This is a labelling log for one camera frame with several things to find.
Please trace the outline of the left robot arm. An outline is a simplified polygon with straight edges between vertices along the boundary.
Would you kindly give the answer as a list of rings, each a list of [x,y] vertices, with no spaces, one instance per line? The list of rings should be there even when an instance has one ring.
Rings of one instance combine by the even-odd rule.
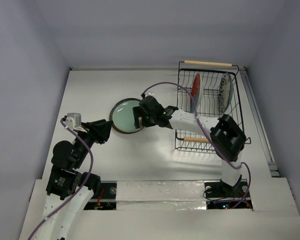
[[[43,224],[34,236],[36,240],[69,239],[86,204],[101,191],[101,178],[91,168],[83,173],[78,169],[86,156],[93,156],[94,144],[108,141],[113,122],[102,119],[82,123],[79,114],[69,114],[60,123],[75,139],[60,141],[52,150]]]

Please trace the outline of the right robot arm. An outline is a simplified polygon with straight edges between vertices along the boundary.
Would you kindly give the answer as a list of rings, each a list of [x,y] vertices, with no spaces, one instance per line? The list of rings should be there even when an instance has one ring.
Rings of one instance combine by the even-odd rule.
[[[159,126],[205,136],[221,158],[218,190],[225,196],[232,196],[238,191],[242,179],[241,152],[247,137],[230,115],[205,117],[176,106],[163,107],[153,96],[143,98],[132,112],[135,128]]]

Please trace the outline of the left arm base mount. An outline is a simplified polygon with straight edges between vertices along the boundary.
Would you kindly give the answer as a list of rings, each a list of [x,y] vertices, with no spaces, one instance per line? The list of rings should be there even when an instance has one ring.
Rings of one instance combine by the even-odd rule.
[[[84,210],[116,210],[117,182],[102,181],[99,193],[96,193],[85,205]]]

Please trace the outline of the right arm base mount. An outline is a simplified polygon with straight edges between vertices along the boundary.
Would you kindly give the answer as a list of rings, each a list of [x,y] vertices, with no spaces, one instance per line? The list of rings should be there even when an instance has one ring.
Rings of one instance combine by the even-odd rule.
[[[206,200],[207,210],[252,209],[252,200],[248,183],[240,181],[235,186],[229,186],[221,181],[208,181],[202,196]]]

